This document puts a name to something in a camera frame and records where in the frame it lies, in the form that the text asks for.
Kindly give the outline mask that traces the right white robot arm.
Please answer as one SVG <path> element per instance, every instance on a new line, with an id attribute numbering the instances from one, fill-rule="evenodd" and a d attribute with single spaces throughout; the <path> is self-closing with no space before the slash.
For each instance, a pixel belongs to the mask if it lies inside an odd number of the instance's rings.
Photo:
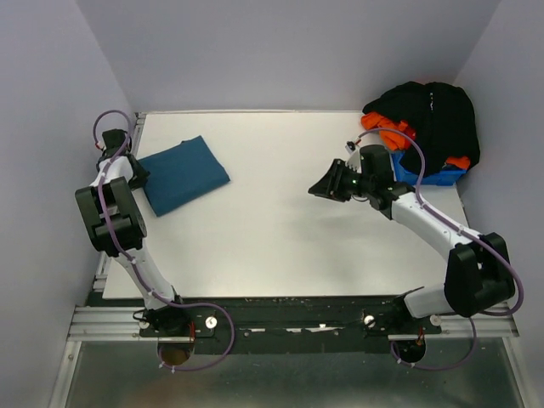
<path id="1" fill-rule="evenodd" d="M 469 318 L 512 298 L 515 283 L 509 270 L 506 242 L 497 234 L 482 235 L 437 210 L 414 186 L 396 180 L 384 147 L 370 144 L 353 154 L 360 164 L 335 159 L 308 190 L 312 196 L 346 202 L 368 200 L 386 218 L 411 230 L 445 261 L 445 281 L 401 297 L 391 312 L 393 327 L 412 332 L 430 315 Z"/>

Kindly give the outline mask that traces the teal blue t shirt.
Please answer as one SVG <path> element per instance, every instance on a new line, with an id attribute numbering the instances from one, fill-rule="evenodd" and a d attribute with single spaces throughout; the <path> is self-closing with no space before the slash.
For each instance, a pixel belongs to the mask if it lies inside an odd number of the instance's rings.
<path id="1" fill-rule="evenodd" d="M 230 176 L 201 136 L 144 157 L 139 163 L 150 173 L 144 193 L 157 217 L 230 182 Z"/>

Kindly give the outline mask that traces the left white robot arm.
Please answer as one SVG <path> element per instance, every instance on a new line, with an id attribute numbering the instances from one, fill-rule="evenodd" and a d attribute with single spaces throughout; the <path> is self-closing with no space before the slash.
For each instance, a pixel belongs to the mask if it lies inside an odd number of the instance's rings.
<path id="1" fill-rule="evenodd" d="M 162 276 L 145 245 L 145 221 L 133 191 L 145 186 L 150 173 L 131 152 L 128 133 L 103 132 L 104 146 L 97 178 L 76 191 L 75 199 L 93 247 L 121 265 L 144 299 L 133 314 L 146 336 L 184 335 L 190 328 L 187 313 L 173 306 L 182 299 Z"/>

